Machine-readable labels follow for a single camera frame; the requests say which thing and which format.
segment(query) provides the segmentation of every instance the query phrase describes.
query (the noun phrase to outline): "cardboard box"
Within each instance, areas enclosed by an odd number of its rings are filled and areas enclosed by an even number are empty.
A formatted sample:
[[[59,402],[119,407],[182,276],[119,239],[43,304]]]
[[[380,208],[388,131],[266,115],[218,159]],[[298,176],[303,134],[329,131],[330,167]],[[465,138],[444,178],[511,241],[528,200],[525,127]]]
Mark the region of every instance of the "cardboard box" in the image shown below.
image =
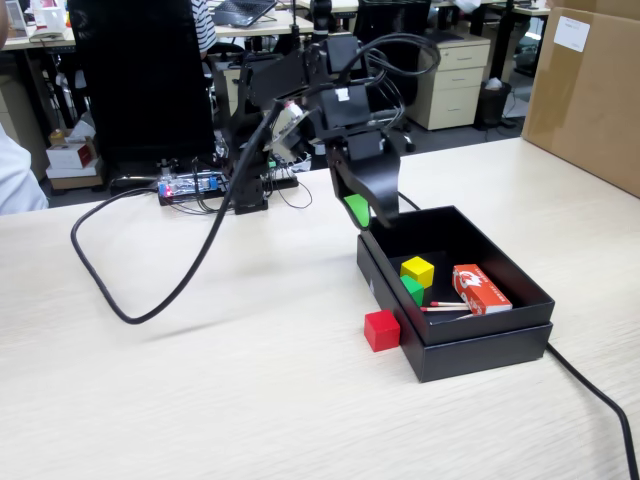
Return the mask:
[[[94,177],[102,172],[102,159],[94,158],[84,168],[47,168],[47,177],[54,178],[74,178],[74,177]]]
[[[640,20],[637,0],[552,0],[554,7]]]
[[[89,150],[91,151],[91,158],[98,158],[100,156],[100,152],[98,150],[98,144],[95,138],[83,137],[82,139],[80,139],[78,137],[70,137],[71,132],[73,132],[73,130],[70,128],[61,129],[61,131],[64,134],[63,138],[60,138],[59,136],[54,136],[53,134],[49,136],[49,141],[51,142],[51,145],[84,143],[87,145],[87,147],[89,147]]]
[[[102,175],[93,177],[52,178],[51,186],[55,190],[69,190],[71,188],[98,187],[104,185]]]
[[[640,2],[555,4],[522,136],[640,196]]]
[[[51,167],[82,169],[91,161],[91,151],[84,143],[53,145],[47,149]]]

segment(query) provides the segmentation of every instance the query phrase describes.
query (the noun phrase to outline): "white sleeve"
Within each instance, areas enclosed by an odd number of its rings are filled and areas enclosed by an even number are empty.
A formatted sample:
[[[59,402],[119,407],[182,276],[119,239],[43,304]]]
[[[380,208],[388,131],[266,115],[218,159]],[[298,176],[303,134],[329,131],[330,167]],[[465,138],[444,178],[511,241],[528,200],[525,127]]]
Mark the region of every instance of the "white sleeve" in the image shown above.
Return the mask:
[[[0,215],[48,206],[31,171],[31,154],[11,140],[0,125]]]

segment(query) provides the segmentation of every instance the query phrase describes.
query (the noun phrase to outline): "red matchbox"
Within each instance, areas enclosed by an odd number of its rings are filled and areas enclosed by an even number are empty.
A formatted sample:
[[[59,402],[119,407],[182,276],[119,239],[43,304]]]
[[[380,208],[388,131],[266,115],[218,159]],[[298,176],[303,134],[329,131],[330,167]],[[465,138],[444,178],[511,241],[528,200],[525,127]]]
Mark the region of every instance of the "red matchbox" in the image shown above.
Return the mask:
[[[477,265],[453,267],[453,287],[474,315],[502,312],[513,308],[507,297]]]

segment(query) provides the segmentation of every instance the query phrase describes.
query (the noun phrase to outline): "green cube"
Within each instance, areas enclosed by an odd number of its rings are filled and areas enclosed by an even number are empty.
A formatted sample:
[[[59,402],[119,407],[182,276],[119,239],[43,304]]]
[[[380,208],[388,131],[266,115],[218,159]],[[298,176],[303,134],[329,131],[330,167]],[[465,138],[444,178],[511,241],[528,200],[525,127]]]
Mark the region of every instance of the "green cube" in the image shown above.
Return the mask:
[[[403,275],[402,277],[400,277],[400,280],[402,280],[402,283],[404,284],[406,289],[409,290],[409,293],[411,294],[413,299],[416,301],[418,306],[421,307],[422,299],[424,297],[424,287],[420,285],[418,282],[416,282],[409,275]]]

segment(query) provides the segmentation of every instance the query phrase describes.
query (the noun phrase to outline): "black box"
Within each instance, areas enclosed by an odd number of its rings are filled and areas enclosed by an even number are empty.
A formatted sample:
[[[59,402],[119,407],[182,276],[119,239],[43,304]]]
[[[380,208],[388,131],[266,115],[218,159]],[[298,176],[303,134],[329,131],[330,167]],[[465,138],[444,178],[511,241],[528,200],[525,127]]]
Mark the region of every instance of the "black box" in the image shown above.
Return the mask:
[[[420,310],[400,280],[400,265],[420,256],[435,266],[431,301],[461,302],[454,265],[477,264],[513,309],[459,318]],[[358,266],[380,308],[402,329],[400,345],[421,382],[542,357],[555,302],[455,207],[403,213],[392,229],[373,219],[358,237]]]

